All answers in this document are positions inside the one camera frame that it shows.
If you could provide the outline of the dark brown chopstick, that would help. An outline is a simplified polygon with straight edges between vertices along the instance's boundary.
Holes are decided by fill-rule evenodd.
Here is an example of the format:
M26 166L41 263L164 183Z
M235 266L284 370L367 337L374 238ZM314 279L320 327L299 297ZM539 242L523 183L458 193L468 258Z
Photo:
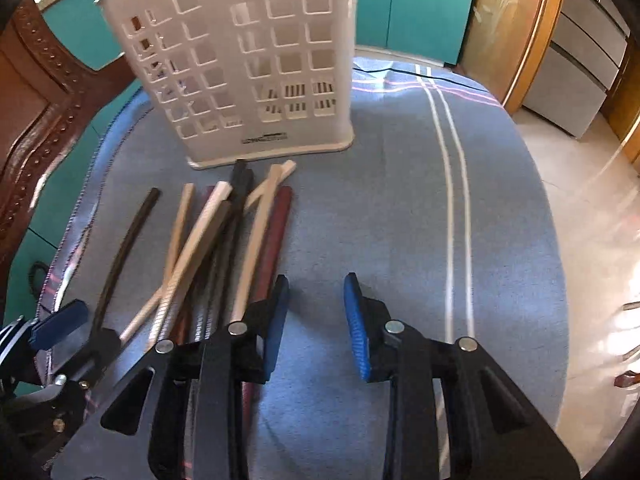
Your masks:
M126 259L130 253L130 250L134 247L134 242L140 234L146 219L149 218L149 215L159 198L160 189L150 188L149 193L146 194L143 203L134 215L134 218L130 223L126 235L119 245L118 251L116 252L116 255L112 261L110 270L108 270L106 280L99 296L99 300L96 303L96 310L94 310L93 313L90 330L91 336L96 335L102 328L106 309L111 302L115 286L119 279L119 275L122 273L122 269L124 268Z

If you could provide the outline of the short cream chopstick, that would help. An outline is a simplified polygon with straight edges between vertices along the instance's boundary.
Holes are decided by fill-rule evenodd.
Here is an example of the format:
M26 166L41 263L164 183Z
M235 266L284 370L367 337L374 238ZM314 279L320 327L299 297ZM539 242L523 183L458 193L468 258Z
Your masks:
M163 274L163 289L166 289L171 278L172 272L174 272L174 266L180 255L182 247L183 231L186 225L186 219L191 208L191 202L194 194L194 184L187 183L181 193L180 203L174 225L171 230L171 237L167 249L167 255L165 260L165 269Z

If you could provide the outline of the blue striped table cloth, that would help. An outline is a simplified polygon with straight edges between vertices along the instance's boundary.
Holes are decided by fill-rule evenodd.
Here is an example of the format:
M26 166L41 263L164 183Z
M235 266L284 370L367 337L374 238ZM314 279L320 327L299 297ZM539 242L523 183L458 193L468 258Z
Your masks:
M575 479L552 428L567 360L546 192L511 117L472 80L352 72L344 150L300 156L277 276L277 365L243 437L232 307L213 335L122 344L56 454L55 479ZM405 331L361 379L344 307L355 272Z

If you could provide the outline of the long cream chopstick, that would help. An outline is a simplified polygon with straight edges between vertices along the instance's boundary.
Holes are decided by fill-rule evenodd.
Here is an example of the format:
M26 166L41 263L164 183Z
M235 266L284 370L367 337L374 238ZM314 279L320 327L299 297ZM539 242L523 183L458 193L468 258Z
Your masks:
M162 287L160 304L152 324L146 350L150 350L160 339L166 339L171 332L176 315L169 314L170 308L182 305L193 275L198 270L228 212L227 198L231 191L232 186L229 182L219 181L216 183L198 217L198 223L186 237L186 242L180 250L168 286L166 289Z

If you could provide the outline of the brown wooden chair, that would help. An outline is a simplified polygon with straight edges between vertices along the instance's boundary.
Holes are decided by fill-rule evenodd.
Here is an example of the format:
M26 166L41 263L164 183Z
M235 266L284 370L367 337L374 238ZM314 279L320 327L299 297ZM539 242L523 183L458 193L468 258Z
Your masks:
M34 0L1 0L1 281L43 185L92 118L134 81L122 55L94 70L50 29Z

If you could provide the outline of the white plastic utensil basket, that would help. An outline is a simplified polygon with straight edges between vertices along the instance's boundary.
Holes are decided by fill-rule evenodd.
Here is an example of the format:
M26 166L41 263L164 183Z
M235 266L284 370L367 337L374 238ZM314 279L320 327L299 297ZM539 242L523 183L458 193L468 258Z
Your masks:
M98 0L198 169L352 145L357 0Z

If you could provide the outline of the teal cabinet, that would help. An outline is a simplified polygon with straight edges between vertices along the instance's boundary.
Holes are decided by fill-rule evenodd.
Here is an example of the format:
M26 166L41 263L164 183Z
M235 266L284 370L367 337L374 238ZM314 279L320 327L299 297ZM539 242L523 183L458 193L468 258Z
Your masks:
M250 76L329 70L357 46L455 63L472 0L58 0L44 19L78 58L150 72L217 62Z

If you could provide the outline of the grey drawer unit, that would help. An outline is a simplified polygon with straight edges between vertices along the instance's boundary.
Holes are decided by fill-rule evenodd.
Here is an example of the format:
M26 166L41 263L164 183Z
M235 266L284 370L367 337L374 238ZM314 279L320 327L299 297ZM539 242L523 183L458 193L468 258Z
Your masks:
M629 36L613 0L563 0L523 105L581 138L622 67Z

